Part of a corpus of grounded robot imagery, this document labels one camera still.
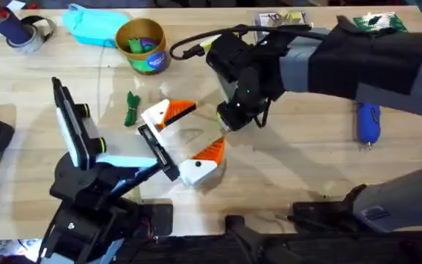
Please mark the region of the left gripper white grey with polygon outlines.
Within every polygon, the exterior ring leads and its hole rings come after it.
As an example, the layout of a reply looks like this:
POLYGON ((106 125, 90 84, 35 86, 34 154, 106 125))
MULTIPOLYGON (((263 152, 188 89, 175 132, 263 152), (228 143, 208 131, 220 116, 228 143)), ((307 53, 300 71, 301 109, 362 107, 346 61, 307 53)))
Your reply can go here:
POLYGON ((90 136, 101 136, 106 141, 106 152, 100 154, 96 161, 129 170, 114 188, 116 191, 135 188, 159 171, 171 181, 179 177, 186 186, 194 188, 223 174, 224 137, 181 162, 178 167, 159 135, 158 131, 194 110, 196 104, 193 101, 164 99, 141 114, 146 124, 139 126, 137 133, 106 130, 97 127, 91 120, 84 120, 90 136))

